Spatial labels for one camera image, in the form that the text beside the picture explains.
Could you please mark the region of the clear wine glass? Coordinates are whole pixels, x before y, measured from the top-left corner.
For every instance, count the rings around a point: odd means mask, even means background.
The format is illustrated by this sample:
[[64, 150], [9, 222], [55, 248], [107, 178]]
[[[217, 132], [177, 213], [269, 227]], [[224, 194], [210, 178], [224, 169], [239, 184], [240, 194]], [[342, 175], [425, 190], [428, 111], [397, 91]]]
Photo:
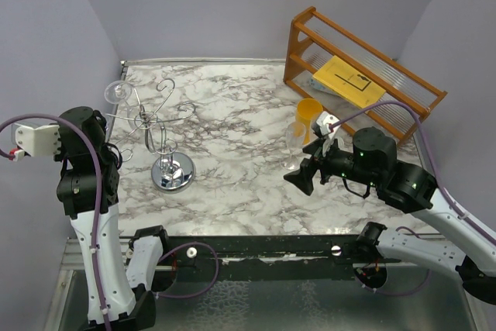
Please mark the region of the clear wine glass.
[[285, 131], [285, 143], [288, 155], [281, 161], [281, 166], [293, 171], [298, 166], [295, 152], [301, 149], [305, 140], [306, 126], [301, 122], [292, 122]]
[[112, 105], [126, 102], [133, 93], [133, 86], [127, 81], [113, 81], [104, 92], [105, 100]]

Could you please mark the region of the yellow plastic wine glass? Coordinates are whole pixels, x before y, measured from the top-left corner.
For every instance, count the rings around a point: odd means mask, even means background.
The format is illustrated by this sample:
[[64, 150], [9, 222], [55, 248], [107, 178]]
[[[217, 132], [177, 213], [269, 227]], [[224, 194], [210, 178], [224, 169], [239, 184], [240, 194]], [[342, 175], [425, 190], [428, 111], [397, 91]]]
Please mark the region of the yellow plastic wine glass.
[[296, 134], [305, 135], [303, 144], [309, 142], [311, 124], [322, 111], [322, 105], [313, 98], [304, 98], [297, 104], [295, 112]]

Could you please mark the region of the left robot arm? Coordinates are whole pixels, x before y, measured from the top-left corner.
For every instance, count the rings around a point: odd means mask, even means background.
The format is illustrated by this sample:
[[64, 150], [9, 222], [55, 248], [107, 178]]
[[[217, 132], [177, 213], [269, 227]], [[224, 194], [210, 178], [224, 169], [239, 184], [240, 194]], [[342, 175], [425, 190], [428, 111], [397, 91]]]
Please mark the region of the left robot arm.
[[151, 291], [157, 265], [171, 245], [162, 226], [136, 231], [124, 258], [119, 240], [120, 161], [106, 142], [106, 121], [87, 106], [60, 115], [63, 164], [57, 197], [81, 248], [88, 289], [88, 322], [83, 330], [144, 330], [155, 325]]

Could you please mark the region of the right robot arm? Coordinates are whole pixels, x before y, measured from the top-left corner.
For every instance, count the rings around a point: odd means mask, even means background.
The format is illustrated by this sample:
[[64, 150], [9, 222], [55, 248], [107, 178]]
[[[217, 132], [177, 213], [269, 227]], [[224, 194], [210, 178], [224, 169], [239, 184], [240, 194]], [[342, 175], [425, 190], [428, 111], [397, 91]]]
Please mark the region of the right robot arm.
[[307, 157], [284, 179], [306, 195], [313, 177], [325, 184], [332, 176], [374, 188], [377, 197], [443, 234], [446, 243], [408, 237], [369, 222], [356, 242], [357, 256], [366, 262], [396, 259], [442, 272], [462, 283], [483, 302], [495, 303], [495, 232], [450, 195], [425, 169], [397, 159], [396, 143], [379, 129], [368, 127], [353, 135], [353, 150], [343, 151], [336, 140], [319, 138], [303, 149]]

